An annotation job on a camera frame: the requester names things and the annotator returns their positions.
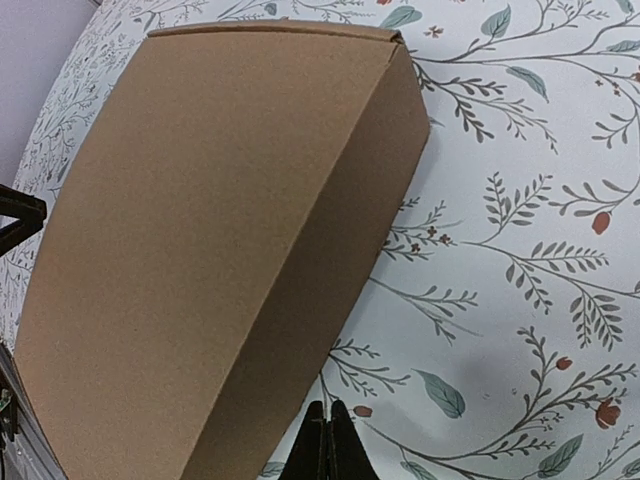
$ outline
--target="red flower bud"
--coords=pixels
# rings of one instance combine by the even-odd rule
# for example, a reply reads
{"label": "red flower bud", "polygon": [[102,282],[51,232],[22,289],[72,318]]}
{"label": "red flower bud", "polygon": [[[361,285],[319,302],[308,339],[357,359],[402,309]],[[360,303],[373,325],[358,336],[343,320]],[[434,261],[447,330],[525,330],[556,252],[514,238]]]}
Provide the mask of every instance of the red flower bud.
{"label": "red flower bud", "polygon": [[558,361],[556,362],[556,368],[558,370],[566,370],[571,365],[573,365],[573,360],[570,360],[569,357],[559,358]]}
{"label": "red flower bud", "polygon": [[369,407],[365,407],[364,405],[358,405],[353,409],[353,413],[355,413],[358,417],[369,418],[371,414],[373,414],[373,410]]}
{"label": "red flower bud", "polygon": [[613,398],[607,398],[596,410],[596,423],[603,430],[614,426],[620,416],[620,407],[612,406],[611,402],[613,402]]}
{"label": "red flower bud", "polygon": [[602,234],[608,227],[609,222],[611,221],[611,214],[609,212],[600,212],[596,215],[596,218],[593,219],[593,231],[596,232],[597,235]]}

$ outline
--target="black clamp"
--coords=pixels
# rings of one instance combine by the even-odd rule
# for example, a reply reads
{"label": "black clamp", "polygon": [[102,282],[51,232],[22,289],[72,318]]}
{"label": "black clamp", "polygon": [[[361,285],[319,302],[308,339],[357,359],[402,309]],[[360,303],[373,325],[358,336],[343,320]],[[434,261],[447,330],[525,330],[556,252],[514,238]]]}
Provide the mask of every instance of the black clamp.
{"label": "black clamp", "polygon": [[0,229],[0,257],[44,227],[47,204],[38,198],[0,185],[0,215],[16,221]]}
{"label": "black clamp", "polygon": [[312,402],[279,480],[380,480],[342,401]]}

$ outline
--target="black metal bracket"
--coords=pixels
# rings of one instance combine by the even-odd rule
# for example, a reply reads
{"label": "black metal bracket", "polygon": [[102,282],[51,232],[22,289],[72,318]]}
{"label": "black metal bracket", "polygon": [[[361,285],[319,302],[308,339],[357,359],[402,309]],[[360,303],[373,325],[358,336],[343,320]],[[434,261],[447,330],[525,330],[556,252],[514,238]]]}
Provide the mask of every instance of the black metal bracket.
{"label": "black metal bracket", "polygon": [[36,197],[0,185],[0,215],[16,221],[0,229],[0,257],[44,227],[47,204]]}

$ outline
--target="box side panel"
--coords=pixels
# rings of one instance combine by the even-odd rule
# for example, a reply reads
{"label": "box side panel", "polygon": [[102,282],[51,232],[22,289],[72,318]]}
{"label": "box side panel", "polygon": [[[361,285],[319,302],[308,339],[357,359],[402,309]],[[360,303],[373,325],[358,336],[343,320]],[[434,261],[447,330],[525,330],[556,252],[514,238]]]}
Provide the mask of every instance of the box side panel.
{"label": "box side panel", "polygon": [[62,190],[16,349],[71,479],[180,476],[391,48],[141,47]]}
{"label": "box side panel", "polygon": [[428,133],[409,55],[399,46],[233,366],[183,480],[256,477],[356,302]]}

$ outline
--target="small red flower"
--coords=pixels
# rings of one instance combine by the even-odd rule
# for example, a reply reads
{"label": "small red flower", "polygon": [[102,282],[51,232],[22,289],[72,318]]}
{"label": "small red flower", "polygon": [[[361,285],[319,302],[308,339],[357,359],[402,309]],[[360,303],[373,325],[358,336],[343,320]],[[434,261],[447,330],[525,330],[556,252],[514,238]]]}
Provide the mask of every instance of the small red flower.
{"label": "small red flower", "polygon": [[611,402],[613,402],[613,398],[607,398],[596,410],[596,423],[603,430],[614,426],[620,416],[620,407],[612,406]]}
{"label": "small red flower", "polygon": [[373,409],[369,407],[365,407],[364,405],[358,405],[353,409],[353,413],[355,413],[358,417],[369,418],[373,415]]}
{"label": "small red flower", "polygon": [[556,362],[556,368],[558,370],[566,370],[571,365],[573,365],[573,361],[569,359],[569,357],[559,358],[558,361]]}
{"label": "small red flower", "polygon": [[593,224],[591,228],[596,232],[597,235],[601,235],[607,228],[609,228],[609,223],[611,222],[611,213],[609,212],[600,212],[596,215],[596,218],[593,219]]}
{"label": "small red flower", "polygon": [[429,30],[424,32],[427,37],[439,38],[444,33],[444,28],[434,25],[429,27]]}

